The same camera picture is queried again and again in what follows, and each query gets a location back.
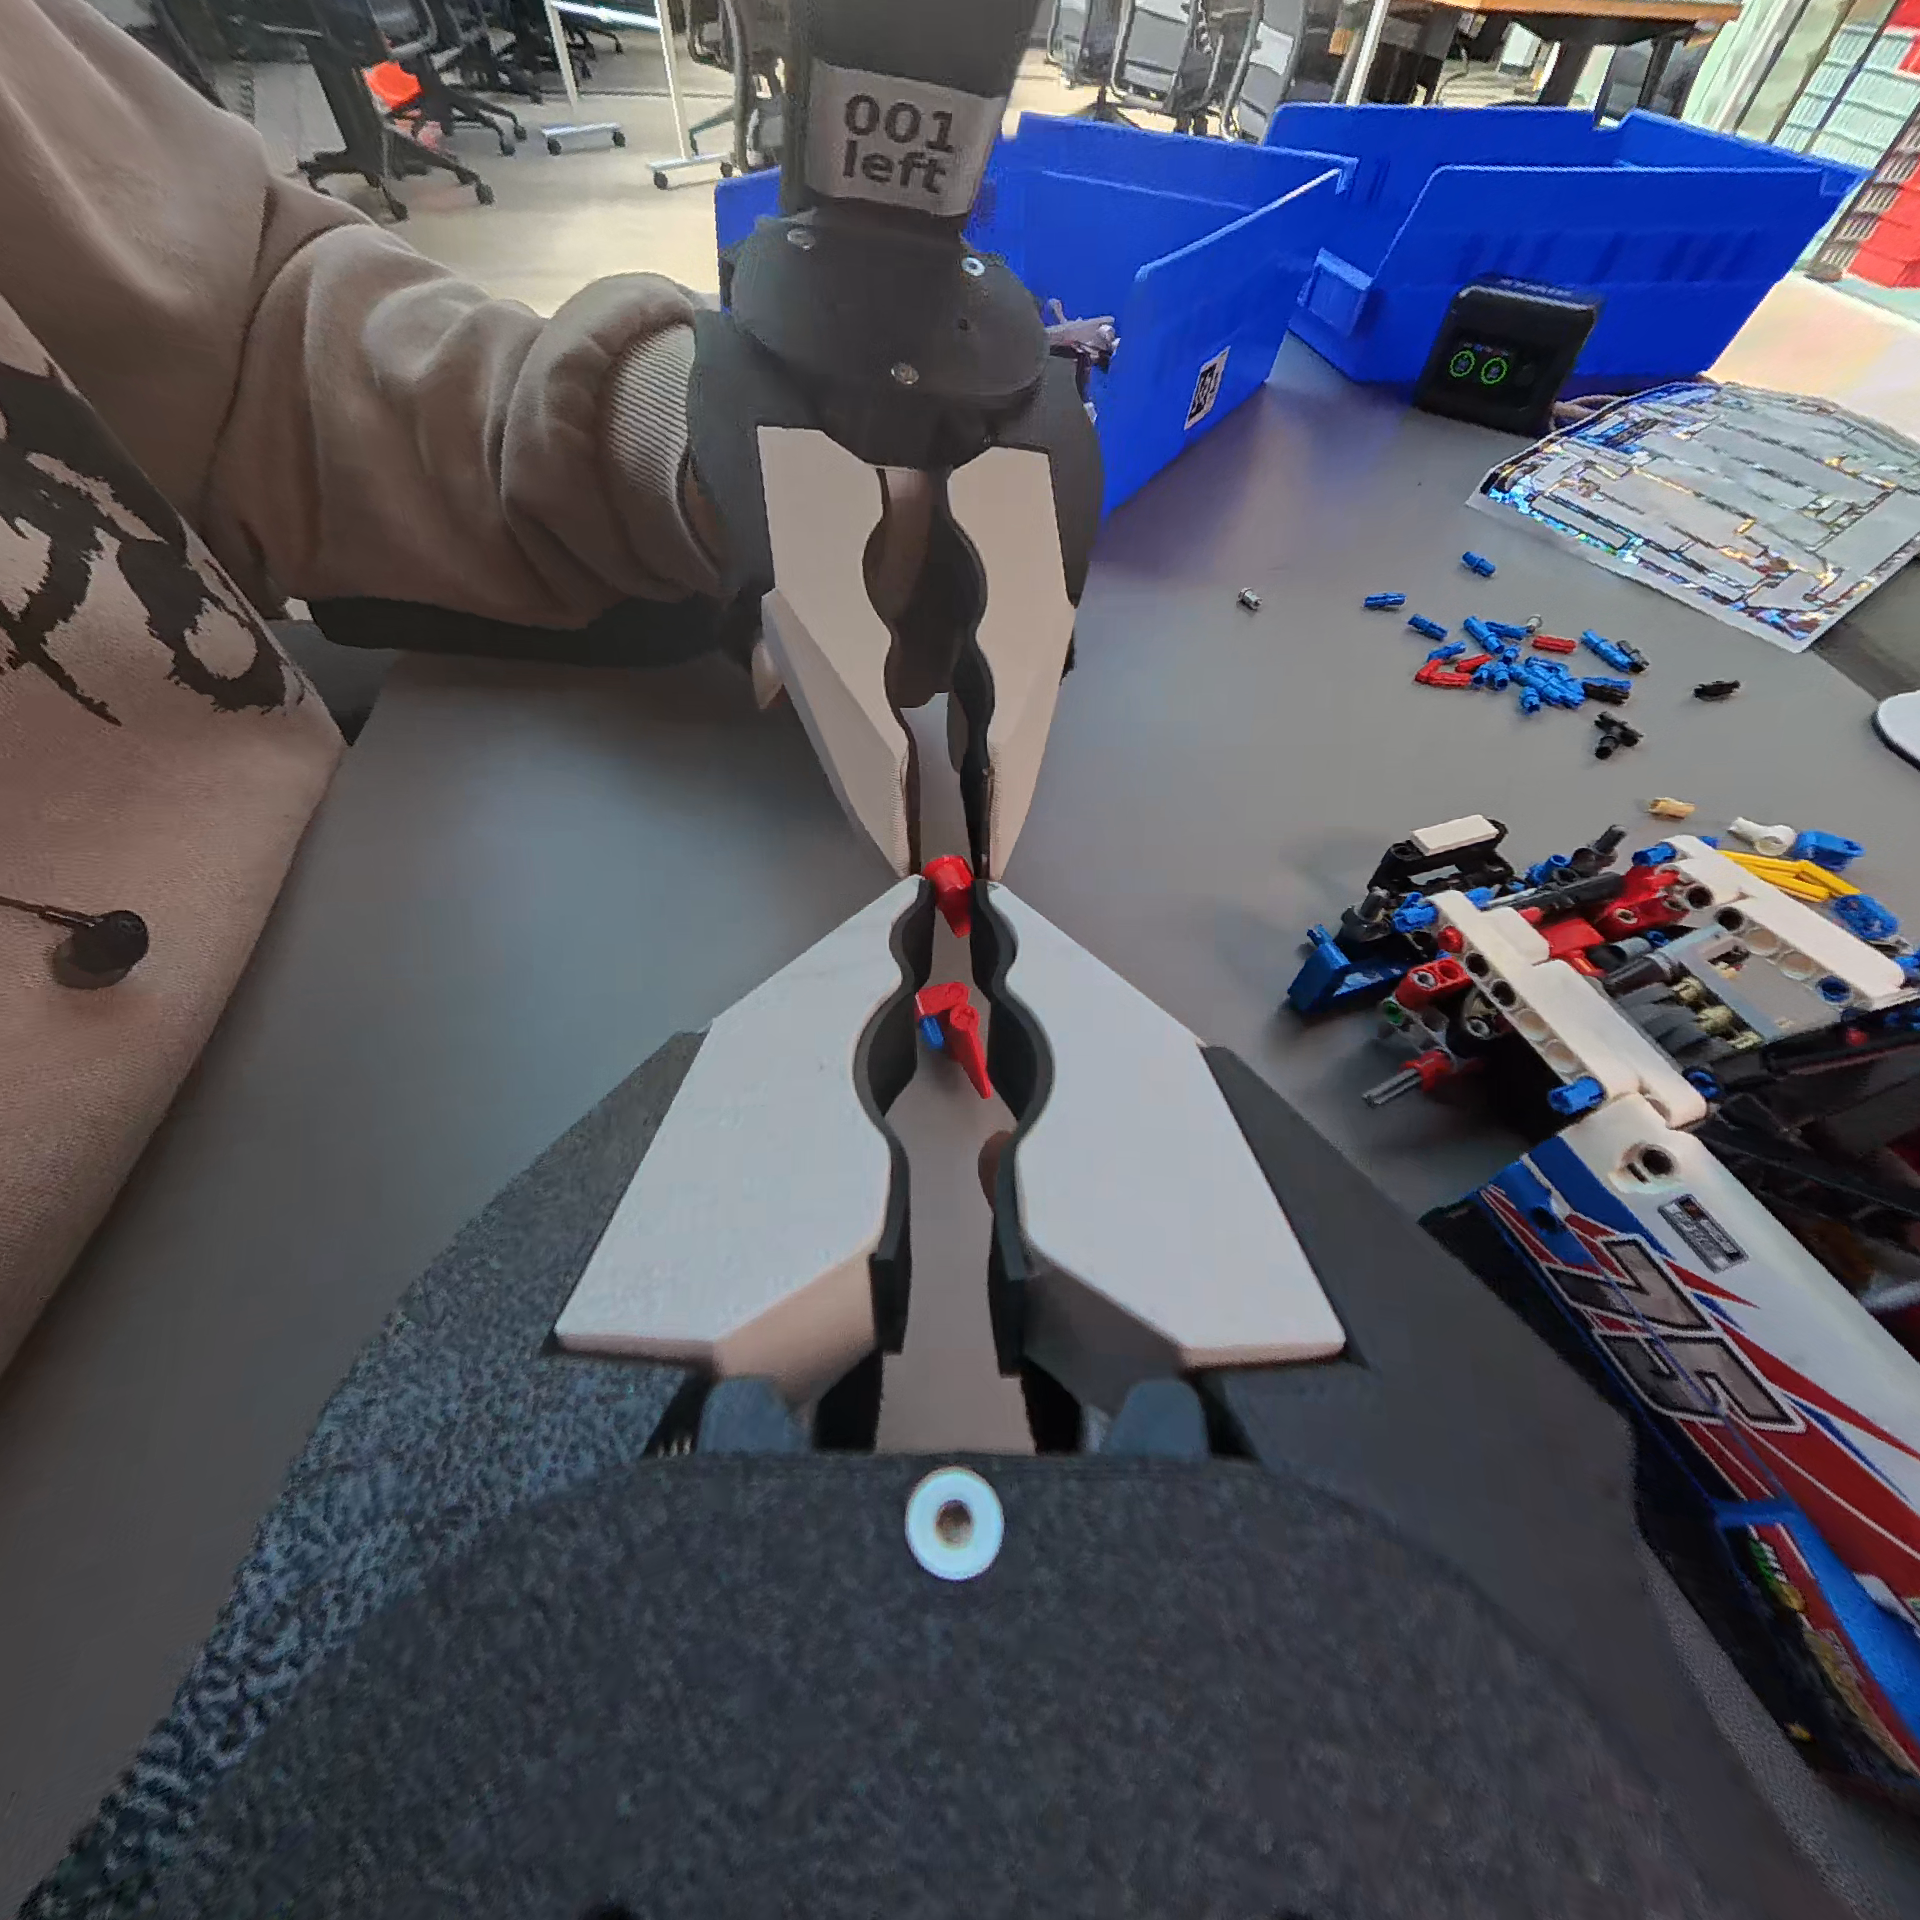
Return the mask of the blue labelled storage bin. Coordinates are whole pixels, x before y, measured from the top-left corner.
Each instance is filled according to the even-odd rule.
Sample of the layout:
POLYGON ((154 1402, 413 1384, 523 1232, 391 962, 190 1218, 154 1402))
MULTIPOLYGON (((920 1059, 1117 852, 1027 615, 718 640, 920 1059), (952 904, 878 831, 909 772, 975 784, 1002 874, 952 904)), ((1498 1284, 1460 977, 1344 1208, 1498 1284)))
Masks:
POLYGON ((1269 374, 1334 228, 1345 160, 1070 119, 1000 138, 967 243, 1044 309, 1117 320, 1079 392, 1096 432, 1101 519, 1269 374))

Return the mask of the person's left forearm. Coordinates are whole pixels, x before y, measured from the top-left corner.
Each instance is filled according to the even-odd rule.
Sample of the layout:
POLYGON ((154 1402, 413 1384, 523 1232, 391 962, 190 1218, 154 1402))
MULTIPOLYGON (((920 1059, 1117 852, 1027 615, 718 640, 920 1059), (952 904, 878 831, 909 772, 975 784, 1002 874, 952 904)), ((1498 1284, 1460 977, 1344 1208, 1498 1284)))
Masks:
POLYGON ((246 583, 534 626, 718 592, 687 504, 710 301, 616 274, 538 316, 215 130, 230 152, 169 176, 188 309, 140 350, 128 420, 246 583))

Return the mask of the toy brick race car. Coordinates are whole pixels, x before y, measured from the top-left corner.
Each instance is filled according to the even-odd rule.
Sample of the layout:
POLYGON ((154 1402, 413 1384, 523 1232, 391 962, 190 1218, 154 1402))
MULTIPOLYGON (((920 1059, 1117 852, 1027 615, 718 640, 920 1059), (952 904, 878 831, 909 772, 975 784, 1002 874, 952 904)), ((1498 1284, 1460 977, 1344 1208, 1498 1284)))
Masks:
POLYGON ((1390 841, 1284 1002, 1378 1015, 1369 1108, 1524 1137, 1427 1232, 1633 1419, 1653 1545, 1804 1761, 1917 1820, 1917 947, 1714 835, 1506 831, 1390 841))

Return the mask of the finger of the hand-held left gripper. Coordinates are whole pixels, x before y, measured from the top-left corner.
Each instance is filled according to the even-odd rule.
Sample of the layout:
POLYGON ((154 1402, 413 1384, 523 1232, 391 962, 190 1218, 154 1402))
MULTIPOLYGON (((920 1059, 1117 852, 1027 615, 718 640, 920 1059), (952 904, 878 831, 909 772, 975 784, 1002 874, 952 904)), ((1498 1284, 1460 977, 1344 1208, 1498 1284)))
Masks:
POLYGON ((948 696, 975 871, 1002 879, 1040 788, 1069 670, 1069 599, 1053 465, 993 446, 948 476, 975 600, 948 696))
POLYGON ((799 425, 758 428, 758 471, 772 538, 762 638, 846 815, 909 874, 916 747, 889 693, 893 630, 867 580, 883 476, 799 425))

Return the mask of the person's beige hoodie torso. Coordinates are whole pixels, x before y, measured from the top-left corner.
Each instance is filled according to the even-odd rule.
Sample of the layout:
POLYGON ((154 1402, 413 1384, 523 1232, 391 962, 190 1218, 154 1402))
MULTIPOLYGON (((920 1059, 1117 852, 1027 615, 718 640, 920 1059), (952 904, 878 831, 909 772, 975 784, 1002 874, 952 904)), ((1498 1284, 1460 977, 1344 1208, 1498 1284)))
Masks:
POLYGON ((5 896, 154 937, 124 982, 62 988, 58 932, 5 911, 5 1361, 196 1065, 342 754, 275 587, 132 446, 140 350, 188 309, 169 176, 230 152, 224 114, 92 2, 5 2, 5 896))

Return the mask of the black office chair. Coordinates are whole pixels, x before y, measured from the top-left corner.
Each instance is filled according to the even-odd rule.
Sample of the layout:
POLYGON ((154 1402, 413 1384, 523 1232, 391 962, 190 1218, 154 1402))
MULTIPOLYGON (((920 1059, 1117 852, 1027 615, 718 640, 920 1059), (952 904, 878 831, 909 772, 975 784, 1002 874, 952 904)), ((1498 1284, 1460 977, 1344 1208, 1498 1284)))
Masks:
POLYGON ((1305 2, 1216 2, 1223 30, 1223 138, 1265 144, 1297 78, 1305 2))
POLYGON ((1125 2, 1109 93, 1192 130, 1205 112, 1218 37, 1205 2, 1125 2))
POLYGON ((339 134, 333 150, 299 160, 307 187, 323 188, 331 179, 362 182, 391 222, 410 219, 410 206, 395 188, 410 176, 449 172, 481 206, 497 202, 495 187, 478 169, 399 130, 366 78, 375 64, 410 64, 438 48, 438 30, 426 2, 291 2, 289 33, 303 41, 307 64, 339 134))

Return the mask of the wall of red blue bins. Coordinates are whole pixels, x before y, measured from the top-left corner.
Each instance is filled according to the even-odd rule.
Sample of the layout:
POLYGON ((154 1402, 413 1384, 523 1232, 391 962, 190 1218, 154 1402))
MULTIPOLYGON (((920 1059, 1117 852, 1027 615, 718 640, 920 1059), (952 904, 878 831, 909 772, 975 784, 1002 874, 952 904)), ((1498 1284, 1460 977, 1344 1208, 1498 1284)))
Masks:
POLYGON ((1840 283, 1917 179, 1917 2, 1849 2, 1790 112, 1790 148, 1859 169, 1800 272, 1840 283))

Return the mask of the holographic sticker sheet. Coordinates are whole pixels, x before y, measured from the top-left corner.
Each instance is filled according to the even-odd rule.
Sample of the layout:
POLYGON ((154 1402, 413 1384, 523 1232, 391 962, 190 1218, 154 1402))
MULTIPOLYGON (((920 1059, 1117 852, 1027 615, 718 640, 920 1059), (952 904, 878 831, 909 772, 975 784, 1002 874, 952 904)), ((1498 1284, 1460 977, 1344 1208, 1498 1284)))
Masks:
POLYGON ((1687 379, 1574 406, 1471 504, 1796 656, 1917 560, 1917 440, 1830 399, 1687 379))

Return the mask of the long wooden table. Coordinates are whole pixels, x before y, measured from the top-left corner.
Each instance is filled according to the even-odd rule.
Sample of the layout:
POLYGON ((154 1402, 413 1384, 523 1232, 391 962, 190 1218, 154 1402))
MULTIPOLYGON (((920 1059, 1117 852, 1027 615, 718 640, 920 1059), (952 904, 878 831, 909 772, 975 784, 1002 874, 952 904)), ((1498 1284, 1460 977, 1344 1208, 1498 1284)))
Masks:
POLYGON ((1369 2, 1366 22, 1349 46, 1345 83, 1336 92, 1358 103, 1369 93, 1371 70, 1384 22, 1397 13, 1446 16, 1457 25, 1468 16, 1518 25, 1541 39, 1549 75, 1536 98, 1541 108, 1572 108, 1587 58, 1596 48, 1645 46, 1645 70, 1633 108, 1656 108, 1679 46, 1712 39, 1722 25, 1742 19, 1742 2, 1369 2))

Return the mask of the black hoodie drawstring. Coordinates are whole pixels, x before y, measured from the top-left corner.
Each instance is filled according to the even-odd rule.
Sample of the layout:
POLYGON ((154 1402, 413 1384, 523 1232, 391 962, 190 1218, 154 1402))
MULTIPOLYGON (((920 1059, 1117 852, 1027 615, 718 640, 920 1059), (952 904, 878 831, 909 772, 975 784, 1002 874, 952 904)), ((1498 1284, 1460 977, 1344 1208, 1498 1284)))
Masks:
POLYGON ((110 988, 151 952, 151 926, 134 911, 79 911, 68 904, 5 896, 5 911, 58 932, 49 950, 49 977, 62 988, 110 988))

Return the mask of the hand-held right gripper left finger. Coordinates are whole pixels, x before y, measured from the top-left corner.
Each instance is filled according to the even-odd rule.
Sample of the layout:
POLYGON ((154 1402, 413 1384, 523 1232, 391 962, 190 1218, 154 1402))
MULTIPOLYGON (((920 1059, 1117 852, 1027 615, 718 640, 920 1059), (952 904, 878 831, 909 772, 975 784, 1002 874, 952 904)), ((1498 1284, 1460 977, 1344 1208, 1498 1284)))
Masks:
POLYGON ((571 1356, 763 1378, 811 1404, 905 1345, 932 884, 901 879, 704 1034, 555 1321, 571 1356))

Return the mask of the rolling whiteboard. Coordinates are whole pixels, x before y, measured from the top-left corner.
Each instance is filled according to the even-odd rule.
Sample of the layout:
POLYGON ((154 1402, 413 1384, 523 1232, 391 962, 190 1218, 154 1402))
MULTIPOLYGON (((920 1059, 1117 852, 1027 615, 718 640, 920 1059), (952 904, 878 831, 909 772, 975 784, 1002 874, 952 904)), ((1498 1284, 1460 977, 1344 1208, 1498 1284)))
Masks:
POLYGON ((538 22, 562 84, 559 119, 547 119, 538 134, 553 158, 632 150, 628 123, 607 119, 607 112, 645 101, 664 103, 671 119, 665 150, 645 160, 657 188, 676 188, 697 179, 739 179, 748 172, 748 144, 735 123, 732 93, 694 93, 687 88, 683 70, 694 56, 683 51, 672 2, 538 2, 538 22), (659 88, 612 92, 581 83, 569 37, 571 25, 604 30, 620 41, 651 41, 659 58, 659 88))

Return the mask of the grey desk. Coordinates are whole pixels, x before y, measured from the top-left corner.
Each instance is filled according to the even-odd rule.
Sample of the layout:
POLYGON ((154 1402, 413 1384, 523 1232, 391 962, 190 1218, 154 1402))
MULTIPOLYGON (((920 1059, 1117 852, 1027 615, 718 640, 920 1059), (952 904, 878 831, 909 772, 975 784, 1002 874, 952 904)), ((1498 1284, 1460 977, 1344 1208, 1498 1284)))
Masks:
MULTIPOLYGON (((1369 1018, 1297 1026, 1310 925, 1383 844, 1495 812, 1522 859, 1644 804, 1865 841, 1917 925, 1917 772, 1845 667, 1915 644, 1917 571, 1825 649, 1669 604, 1471 506, 1506 440, 1290 344, 1267 388, 1103 529, 1008 880, 1255 1065, 1406 1211, 1508 1149, 1435 1101, 1366 1110, 1369 1018), (1262 615, 1239 592, 1262 592, 1262 615), (1371 587, 1596 630, 1653 659, 1589 713, 1412 687, 1371 587), (1742 678, 1730 703, 1695 703, 1742 678)), ((169 1708, 323 1402, 402 1289, 676 1033, 889 871, 805 731, 721 662, 402 659, 230 1015, 5 1378, 5 1917, 169 1708)))

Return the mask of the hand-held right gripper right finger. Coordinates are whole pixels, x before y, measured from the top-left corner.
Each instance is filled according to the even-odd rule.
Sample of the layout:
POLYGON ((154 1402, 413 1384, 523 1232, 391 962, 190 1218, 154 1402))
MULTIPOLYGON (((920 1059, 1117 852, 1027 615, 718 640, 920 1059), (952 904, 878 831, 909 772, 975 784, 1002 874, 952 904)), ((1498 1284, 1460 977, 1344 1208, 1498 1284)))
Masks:
POLYGON ((1070 1396, 1345 1352, 1211 1049, 1002 880, 975 890, 993 1176, 989 1324, 1006 1375, 1070 1396))

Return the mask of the black box with green lights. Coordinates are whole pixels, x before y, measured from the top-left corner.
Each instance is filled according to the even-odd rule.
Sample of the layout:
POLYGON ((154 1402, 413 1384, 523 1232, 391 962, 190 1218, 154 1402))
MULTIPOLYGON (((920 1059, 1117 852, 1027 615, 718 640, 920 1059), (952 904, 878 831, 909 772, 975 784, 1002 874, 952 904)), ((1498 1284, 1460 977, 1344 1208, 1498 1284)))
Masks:
POLYGON ((1446 304, 1412 408, 1538 440, 1604 301, 1544 282, 1478 276, 1446 304))

